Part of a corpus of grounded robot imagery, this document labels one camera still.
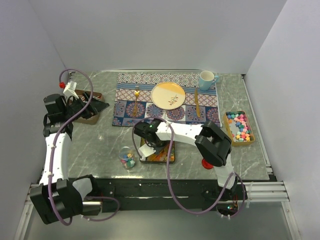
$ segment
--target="cable tie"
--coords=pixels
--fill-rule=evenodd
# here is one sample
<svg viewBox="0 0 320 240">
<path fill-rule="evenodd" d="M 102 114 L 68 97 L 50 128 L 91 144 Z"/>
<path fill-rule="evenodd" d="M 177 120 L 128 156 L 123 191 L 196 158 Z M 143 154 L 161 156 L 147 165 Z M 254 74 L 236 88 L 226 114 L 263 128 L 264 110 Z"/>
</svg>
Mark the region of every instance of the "cable tie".
<svg viewBox="0 0 320 240">
<path fill-rule="evenodd" d="M 50 176 L 52 176 L 52 177 L 54 176 L 54 174 L 53 174 L 51 171 L 48 172 L 48 178 L 49 178 Z"/>
</svg>

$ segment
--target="small glass jar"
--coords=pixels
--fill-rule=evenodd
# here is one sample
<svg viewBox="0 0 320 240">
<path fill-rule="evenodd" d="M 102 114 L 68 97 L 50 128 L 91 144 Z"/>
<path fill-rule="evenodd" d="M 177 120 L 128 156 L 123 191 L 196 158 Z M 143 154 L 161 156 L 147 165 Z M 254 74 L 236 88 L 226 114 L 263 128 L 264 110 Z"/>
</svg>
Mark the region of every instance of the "small glass jar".
<svg viewBox="0 0 320 240">
<path fill-rule="evenodd" d="M 119 159 L 120 159 L 122 166 L 125 169 L 131 169 L 136 165 L 135 153 L 128 146 L 124 146 L 123 148 L 120 149 Z"/>
</svg>

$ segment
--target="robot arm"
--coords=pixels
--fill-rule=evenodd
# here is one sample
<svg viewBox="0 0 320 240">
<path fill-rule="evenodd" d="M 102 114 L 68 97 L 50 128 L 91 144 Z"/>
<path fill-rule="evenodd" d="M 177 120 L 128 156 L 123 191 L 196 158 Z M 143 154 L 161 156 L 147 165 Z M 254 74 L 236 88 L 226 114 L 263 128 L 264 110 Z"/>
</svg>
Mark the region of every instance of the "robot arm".
<svg viewBox="0 0 320 240">
<path fill-rule="evenodd" d="M 46 156 L 42 178 L 39 186 L 32 188 L 30 199 L 45 224 L 58 221 L 53 212 L 49 201 L 49 168 L 52 154 L 52 144 L 60 127 L 80 109 L 85 102 L 79 98 L 74 89 L 76 83 L 70 81 L 63 93 L 68 97 L 60 94 L 52 94 L 44 98 L 44 104 L 47 114 L 43 120 L 43 135 L 46 142 Z M 84 92 L 83 98 L 88 101 L 89 95 Z M 109 106 L 108 103 L 92 99 L 88 108 L 81 113 L 79 117 L 88 119 L 98 114 Z M 53 176 L 52 176 L 52 196 L 54 204 L 63 219 L 76 215 L 97 215 L 100 212 L 100 205 L 84 205 L 83 201 L 87 195 L 97 196 L 99 188 L 95 178 L 92 175 L 86 175 L 69 181 L 68 179 L 68 153 L 72 140 L 73 124 L 69 123 L 58 136 L 55 145 L 55 154 L 53 159 Z"/>
<path fill-rule="evenodd" d="M 143 158 L 155 153 L 157 148 L 163 148 L 171 139 L 171 130 L 167 122 L 154 119 L 150 124 L 140 122 L 135 126 L 134 133 L 144 138 L 147 144 L 139 148 Z M 223 187 L 232 173 L 231 139 L 211 121 L 205 124 L 187 125 L 170 123 L 174 130 L 174 141 L 196 146 L 209 164 L 214 166 L 218 185 Z M 233 175 L 226 189 L 231 190 L 237 184 Z"/>
</svg>

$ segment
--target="yellow plate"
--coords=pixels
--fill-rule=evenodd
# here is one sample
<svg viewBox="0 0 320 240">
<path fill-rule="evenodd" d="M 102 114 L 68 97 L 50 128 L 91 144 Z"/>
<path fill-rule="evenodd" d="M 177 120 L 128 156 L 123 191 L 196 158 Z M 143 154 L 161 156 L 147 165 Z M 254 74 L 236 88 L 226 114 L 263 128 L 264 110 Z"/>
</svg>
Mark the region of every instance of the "yellow plate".
<svg viewBox="0 0 320 240">
<path fill-rule="evenodd" d="M 184 104 L 186 93 L 174 82 L 158 83 L 151 91 L 152 102 L 161 109 L 172 110 Z"/>
</svg>

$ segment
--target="tray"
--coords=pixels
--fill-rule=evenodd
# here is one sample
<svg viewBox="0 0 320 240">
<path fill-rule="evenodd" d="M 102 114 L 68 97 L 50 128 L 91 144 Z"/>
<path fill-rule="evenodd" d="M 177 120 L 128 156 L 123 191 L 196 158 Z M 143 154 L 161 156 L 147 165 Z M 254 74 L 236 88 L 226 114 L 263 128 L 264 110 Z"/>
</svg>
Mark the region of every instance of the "tray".
<svg viewBox="0 0 320 240">
<path fill-rule="evenodd" d="M 232 123 L 229 122 L 229 119 L 228 119 L 228 115 L 240 115 L 240 114 L 243 114 L 244 115 L 244 121 L 248 127 L 248 130 L 249 130 L 249 137 L 250 137 L 250 141 L 238 141 L 236 139 L 236 132 L 235 131 L 239 131 L 239 128 L 236 127 L 236 122 L 234 120 L 232 120 Z M 223 122 L 225 124 L 225 127 L 226 127 L 226 130 L 228 132 L 228 135 L 229 137 L 231 138 L 232 140 L 232 146 L 234 147 L 240 147 L 240 146 L 248 146 L 252 143 L 255 142 L 256 138 L 252 132 L 252 128 L 250 126 L 250 123 L 249 123 L 249 120 L 248 120 L 248 117 L 247 117 L 247 114 L 245 111 L 226 111 L 223 115 Z"/>
</svg>

